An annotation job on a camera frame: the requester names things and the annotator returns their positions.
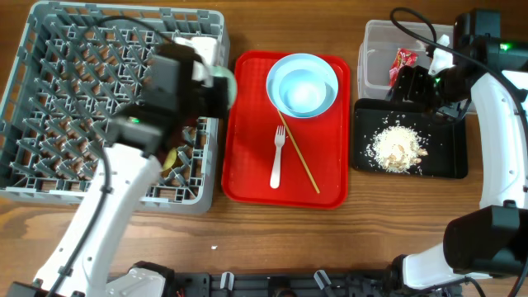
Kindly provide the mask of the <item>yellow plastic cup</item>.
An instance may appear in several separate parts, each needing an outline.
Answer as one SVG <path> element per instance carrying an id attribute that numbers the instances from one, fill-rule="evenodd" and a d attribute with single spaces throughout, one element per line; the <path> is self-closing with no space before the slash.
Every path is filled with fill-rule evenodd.
<path id="1" fill-rule="evenodd" d="M 173 168 L 174 164 L 177 162 L 177 154 L 178 154 L 178 151 L 176 148 L 173 148 L 169 151 L 165 159 L 165 162 L 162 166 L 163 172 Z"/>

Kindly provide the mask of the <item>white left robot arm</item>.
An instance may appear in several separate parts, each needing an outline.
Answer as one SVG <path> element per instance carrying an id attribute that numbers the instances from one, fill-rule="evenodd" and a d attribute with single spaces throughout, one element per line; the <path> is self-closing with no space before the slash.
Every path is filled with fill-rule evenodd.
<path id="1" fill-rule="evenodd" d="M 175 272 L 138 262 L 109 280 L 113 260 L 140 197 L 157 181 L 182 130 L 200 117 L 222 118 L 236 81 L 218 63 L 209 37 L 176 38 L 157 46 L 144 83 L 143 104 L 109 120 L 106 147 L 71 224 L 32 283 L 12 282 L 10 296 L 173 296 Z"/>

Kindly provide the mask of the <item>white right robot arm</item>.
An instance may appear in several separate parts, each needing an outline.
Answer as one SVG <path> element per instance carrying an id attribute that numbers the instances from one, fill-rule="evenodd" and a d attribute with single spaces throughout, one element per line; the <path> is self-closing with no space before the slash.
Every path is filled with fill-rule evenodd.
<path id="1" fill-rule="evenodd" d="M 473 106 L 483 156 L 479 208 L 452 220 L 441 243 L 394 259 L 383 287 L 402 295 L 512 276 L 517 293 L 527 276 L 527 45 L 501 37 L 500 15 L 474 9 L 457 16 L 449 68 L 403 67 L 388 93 L 432 119 L 464 118 L 449 109 Z"/>

